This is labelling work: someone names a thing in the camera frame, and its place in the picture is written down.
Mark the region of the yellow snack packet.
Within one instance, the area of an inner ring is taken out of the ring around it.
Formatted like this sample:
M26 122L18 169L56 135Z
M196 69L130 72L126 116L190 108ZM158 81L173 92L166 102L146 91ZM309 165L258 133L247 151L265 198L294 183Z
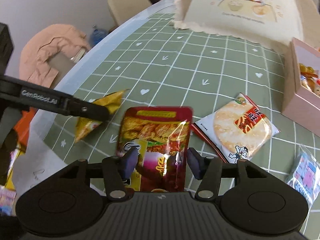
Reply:
M91 104L95 106L87 107L89 113L77 119L74 142L77 143L84 139L100 124L108 121L120 108L123 95L127 91L128 89L120 90L92 101Z

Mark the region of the rice cracker packet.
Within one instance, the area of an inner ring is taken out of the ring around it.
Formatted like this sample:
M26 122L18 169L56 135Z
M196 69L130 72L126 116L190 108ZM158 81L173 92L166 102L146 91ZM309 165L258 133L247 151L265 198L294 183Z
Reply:
M240 159L251 159L280 132L259 107L242 93L191 126L222 161L232 164Z

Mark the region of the dark red jerky packet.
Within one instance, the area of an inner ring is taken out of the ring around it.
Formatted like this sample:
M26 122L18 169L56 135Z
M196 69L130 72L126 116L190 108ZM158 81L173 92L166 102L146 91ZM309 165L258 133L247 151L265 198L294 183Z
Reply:
M136 192L182 192L193 110L190 107L130 107L121 121L117 156L132 147L138 162L124 182Z

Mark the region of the blue candy clear packet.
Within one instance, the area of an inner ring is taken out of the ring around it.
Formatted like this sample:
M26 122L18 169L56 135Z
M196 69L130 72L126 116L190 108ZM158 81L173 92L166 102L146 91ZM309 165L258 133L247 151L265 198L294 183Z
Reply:
M319 162L304 145L299 146L285 183L298 191L311 209L319 194Z

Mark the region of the orange steamed bun snack packet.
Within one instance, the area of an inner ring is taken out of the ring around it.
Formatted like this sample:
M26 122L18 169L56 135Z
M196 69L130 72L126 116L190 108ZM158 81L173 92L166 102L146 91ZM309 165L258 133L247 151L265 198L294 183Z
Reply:
M315 77L306 77L304 75L300 76L301 84L308 91L313 92L313 94L319 96L319 82Z

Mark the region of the chestnut snack packet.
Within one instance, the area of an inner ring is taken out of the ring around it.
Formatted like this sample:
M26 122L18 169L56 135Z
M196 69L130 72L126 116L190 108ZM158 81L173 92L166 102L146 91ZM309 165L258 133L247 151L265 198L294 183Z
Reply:
M306 79L318 79L318 71L314 70L310 66L305 66L304 64L299 64L300 75Z

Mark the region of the pink jacket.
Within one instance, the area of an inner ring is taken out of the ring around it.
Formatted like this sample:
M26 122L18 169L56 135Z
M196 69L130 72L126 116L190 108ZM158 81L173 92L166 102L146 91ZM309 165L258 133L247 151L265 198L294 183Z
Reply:
M51 67L48 60L58 53L71 59L82 49L91 49L84 32L69 24L50 25L32 37L22 49L19 78L52 87L61 71Z

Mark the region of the white paper sheet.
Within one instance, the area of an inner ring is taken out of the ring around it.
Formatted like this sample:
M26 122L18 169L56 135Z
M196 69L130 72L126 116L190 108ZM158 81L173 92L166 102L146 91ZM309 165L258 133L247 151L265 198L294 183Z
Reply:
M76 146L71 138L59 140L51 148L32 133L26 153L18 157L13 167L12 181L17 198L73 161L87 159L90 152L88 145L81 143Z

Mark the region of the blue water bottle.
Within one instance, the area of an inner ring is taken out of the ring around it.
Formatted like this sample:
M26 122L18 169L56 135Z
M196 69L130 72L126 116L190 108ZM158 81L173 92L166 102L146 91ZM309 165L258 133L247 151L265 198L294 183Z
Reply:
M91 47L94 47L108 35L108 31L98 28L96 25L93 25L92 28L92 33L89 36L89 43Z

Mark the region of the green checked tablecloth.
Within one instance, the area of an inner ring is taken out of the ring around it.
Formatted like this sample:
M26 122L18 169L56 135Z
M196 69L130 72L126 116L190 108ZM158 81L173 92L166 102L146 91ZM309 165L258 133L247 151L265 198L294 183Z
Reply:
M93 101L126 90L110 123L74 142L76 118L58 115L45 144L65 163L82 157L92 163L114 154L125 111L136 106L190 106L199 120L239 93L248 95L280 133L253 162L283 180L300 147L319 157L319 137L281 114L283 55L240 38L176 30L170 14L154 14L131 31L120 31L81 60L73 95Z

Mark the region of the pink open gift box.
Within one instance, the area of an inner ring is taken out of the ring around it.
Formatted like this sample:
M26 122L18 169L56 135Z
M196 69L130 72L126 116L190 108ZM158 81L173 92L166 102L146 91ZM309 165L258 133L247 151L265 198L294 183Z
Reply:
M285 84L281 113L292 121L319 135L319 96L303 85L299 65L319 74L319 51L293 38L285 56Z

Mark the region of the beige chair left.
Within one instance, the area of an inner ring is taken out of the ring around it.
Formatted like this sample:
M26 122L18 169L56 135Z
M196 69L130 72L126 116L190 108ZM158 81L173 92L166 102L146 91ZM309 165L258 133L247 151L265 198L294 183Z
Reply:
M152 6L150 0L107 0L107 3L117 27Z

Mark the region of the cream mesh food cover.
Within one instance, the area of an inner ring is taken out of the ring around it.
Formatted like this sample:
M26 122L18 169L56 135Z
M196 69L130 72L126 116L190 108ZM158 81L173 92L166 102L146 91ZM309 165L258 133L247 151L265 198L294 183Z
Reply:
M293 38L304 39L296 0L180 0L176 29L234 36L284 53Z

